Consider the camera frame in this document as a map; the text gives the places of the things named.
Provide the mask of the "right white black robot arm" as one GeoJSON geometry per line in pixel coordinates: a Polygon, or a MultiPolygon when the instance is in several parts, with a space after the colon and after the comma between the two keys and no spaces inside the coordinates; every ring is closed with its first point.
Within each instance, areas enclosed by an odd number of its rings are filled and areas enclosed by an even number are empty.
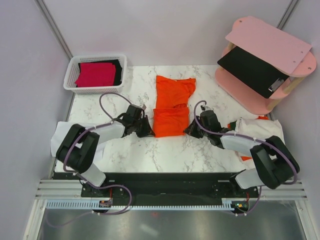
{"type": "Polygon", "coordinates": [[[184,133],[209,142],[220,149],[232,150],[253,159],[254,168],[240,171],[229,184],[229,191],[235,197],[242,196],[248,188],[266,186],[276,189],[289,179],[296,181],[300,166],[284,142],[275,135],[264,140],[254,140],[234,130],[222,127],[215,112],[201,106],[201,114],[194,115],[192,123],[184,133]]]}

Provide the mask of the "orange t shirt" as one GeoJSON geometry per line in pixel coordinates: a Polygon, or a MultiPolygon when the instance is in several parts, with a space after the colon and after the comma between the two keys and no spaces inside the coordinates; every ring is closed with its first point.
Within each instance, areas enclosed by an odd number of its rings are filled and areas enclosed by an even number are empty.
{"type": "Polygon", "coordinates": [[[189,126],[189,98],[196,90],[196,79],[170,79],[156,76],[156,104],[153,131],[157,138],[183,136],[189,126]]]}

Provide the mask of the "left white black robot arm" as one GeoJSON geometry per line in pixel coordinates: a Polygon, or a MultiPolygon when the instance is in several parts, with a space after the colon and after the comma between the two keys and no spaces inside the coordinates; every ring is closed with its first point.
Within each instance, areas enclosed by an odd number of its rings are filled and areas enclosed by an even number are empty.
{"type": "Polygon", "coordinates": [[[71,168],[72,173],[91,185],[95,194],[104,197],[110,185],[106,174],[94,164],[98,147],[132,133],[139,138],[156,136],[145,110],[130,104],[126,112],[101,125],[85,127],[79,123],[59,122],[51,139],[51,153],[63,167],[71,168]]]}

